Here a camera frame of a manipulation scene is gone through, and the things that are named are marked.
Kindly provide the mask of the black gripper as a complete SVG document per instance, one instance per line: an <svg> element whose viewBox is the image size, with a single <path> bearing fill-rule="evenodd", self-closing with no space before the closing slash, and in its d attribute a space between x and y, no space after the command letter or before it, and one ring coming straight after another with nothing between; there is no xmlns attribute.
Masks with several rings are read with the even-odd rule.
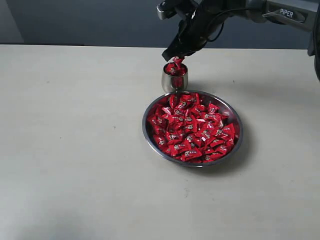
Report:
<svg viewBox="0 0 320 240"><path fill-rule="evenodd" d="M168 62L172 58L185 58L204 48L210 36L223 24L224 0L203 0L186 20L181 20L178 33L163 53Z"/></svg>

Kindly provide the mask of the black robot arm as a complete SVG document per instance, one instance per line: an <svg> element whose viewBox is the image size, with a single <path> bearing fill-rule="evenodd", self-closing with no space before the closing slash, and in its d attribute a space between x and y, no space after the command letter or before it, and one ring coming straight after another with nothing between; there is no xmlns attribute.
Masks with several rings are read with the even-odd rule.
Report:
<svg viewBox="0 0 320 240"><path fill-rule="evenodd" d="M157 5L159 19L180 16L178 32L162 57L188 57L200 51L210 36L221 32L227 18L238 16L255 23L269 21L310 32L307 54L314 57L314 69L320 74L320 2L318 0L163 0Z"/></svg>

